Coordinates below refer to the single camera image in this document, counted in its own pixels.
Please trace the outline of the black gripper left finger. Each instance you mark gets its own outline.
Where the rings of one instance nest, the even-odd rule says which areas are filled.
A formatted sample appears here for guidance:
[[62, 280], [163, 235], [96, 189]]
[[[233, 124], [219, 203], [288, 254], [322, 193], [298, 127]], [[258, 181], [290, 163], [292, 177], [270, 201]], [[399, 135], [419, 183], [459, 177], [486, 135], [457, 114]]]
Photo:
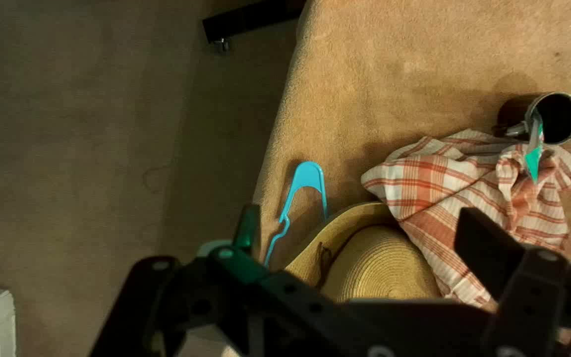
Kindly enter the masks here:
[[92, 357], [179, 357], [199, 328], [219, 330], [245, 357], [393, 357], [372, 322], [249, 254], [260, 233], [258, 213], [247, 207], [235, 239], [191, 264], [173, 256], [140, 260]]

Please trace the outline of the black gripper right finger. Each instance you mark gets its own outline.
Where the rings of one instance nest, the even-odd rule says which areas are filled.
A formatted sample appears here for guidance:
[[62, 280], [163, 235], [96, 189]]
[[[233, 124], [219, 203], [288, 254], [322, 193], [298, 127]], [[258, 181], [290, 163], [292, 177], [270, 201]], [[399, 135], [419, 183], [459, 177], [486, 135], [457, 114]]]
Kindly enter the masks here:
[[479, 209], [463, 209], [455, 250], [498, 302], [483, 336], [492, 357], [571, 357], [571, 262], [516, 243]]

